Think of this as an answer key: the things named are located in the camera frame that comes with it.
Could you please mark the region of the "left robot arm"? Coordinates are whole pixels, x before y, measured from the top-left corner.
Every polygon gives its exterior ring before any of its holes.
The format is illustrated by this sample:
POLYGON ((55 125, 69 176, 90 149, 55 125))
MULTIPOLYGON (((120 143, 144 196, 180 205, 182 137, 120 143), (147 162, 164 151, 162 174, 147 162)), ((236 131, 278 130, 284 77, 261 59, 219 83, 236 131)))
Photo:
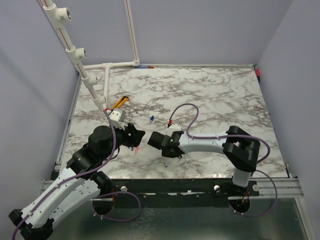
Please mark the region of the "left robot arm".
POLYGON ((76 151, 55 181, 30 205, 14 209, 8 217, 25 240, 46 240, 65 215, 97 196, 114 192, 114 184, 100 168, 110 161, 120 146, 138 147, 145 131, 132 123, 124 129, 101 125, 88 142, 76 151))

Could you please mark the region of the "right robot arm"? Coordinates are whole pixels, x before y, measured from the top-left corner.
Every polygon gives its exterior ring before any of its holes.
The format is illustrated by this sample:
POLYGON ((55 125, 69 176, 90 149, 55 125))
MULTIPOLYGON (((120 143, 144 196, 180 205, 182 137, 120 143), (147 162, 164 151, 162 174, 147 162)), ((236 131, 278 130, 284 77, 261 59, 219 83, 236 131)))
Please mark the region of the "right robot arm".
POLYGON ((255 172, 260 152, 260 142, 237 126, 230 126, 225 132, 191 135, 185 131, 173 131, 164 135, 152 132, 149 146, 160 150, 166 158, 181 158, 193 152, 208 152, 225 155, 234 166, 229 189, 240 196, 248 189, 250 176, 255 172))

